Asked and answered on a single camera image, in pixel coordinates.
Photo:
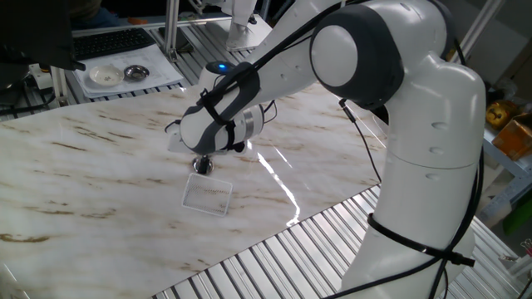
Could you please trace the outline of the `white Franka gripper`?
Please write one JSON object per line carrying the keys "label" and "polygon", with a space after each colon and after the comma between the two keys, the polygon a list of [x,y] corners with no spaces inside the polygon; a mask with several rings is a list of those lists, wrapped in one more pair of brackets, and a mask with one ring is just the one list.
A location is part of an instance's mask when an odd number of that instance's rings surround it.
{"label": "white Franka gripper", "polygon": [[[195,152],[188,148],[184,141],[182,140],[180,125],[179,124],[170,124],[166,128],[166,134],[168,135],[168,146],[167,149],[170,152],[174,153],[187,153],[194,154]],[[198,172],[199,173],[209,173],[211,171],[211,159],[208,155],[199,157],[198,160]]]}

